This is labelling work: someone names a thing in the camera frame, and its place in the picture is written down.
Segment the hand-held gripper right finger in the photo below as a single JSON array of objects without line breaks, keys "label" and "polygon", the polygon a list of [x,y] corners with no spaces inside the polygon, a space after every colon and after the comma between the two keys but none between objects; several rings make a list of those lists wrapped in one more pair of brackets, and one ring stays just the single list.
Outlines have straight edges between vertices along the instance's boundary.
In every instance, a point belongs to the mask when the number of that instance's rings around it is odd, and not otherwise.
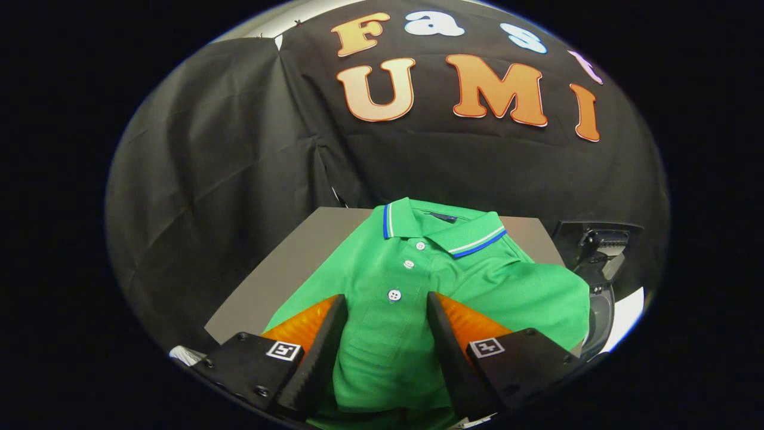
[{"label": "hand-held gripper right finger", "polygon": [[427,295],[427,321],[460,418],[515,413],[562,388],[583,366],[540,330],[509,330],[439,292]]}]

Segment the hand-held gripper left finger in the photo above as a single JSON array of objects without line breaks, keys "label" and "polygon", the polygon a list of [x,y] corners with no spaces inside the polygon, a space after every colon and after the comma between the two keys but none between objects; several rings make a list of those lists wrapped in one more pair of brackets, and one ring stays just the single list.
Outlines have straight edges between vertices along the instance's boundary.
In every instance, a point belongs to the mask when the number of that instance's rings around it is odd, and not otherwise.
[{"label": "hand-held gripper left finger", "polygon": [[264,334],[234,334],[191,370],[248,408],[303,422],[332,382],[348,316],[346,297],[336,294]]}]

